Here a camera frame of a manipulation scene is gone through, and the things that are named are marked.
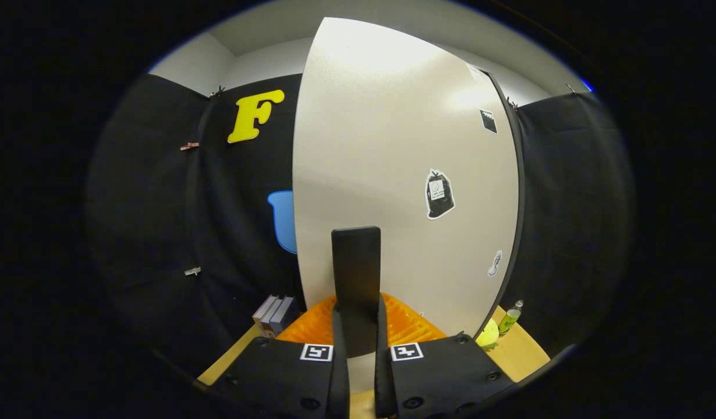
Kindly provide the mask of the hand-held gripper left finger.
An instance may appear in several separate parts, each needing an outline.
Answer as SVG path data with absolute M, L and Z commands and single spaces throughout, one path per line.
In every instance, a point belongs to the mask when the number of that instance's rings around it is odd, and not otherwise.
M 349 374 L 337 298 L 330 297 L 300 316 L 326 317 L 318 331 L 332 342 L 270 339 L 249 342 L 210 385 L 236 418 L 348 418 Z

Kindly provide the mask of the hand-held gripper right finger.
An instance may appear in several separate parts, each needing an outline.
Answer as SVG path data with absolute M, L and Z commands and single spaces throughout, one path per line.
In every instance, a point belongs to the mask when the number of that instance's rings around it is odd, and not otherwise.
M 481 418 L 518 384 L 460 332 L 443 339 L 388 343 L 388 310 L 377 312 L 375 414 L 387 418 Z

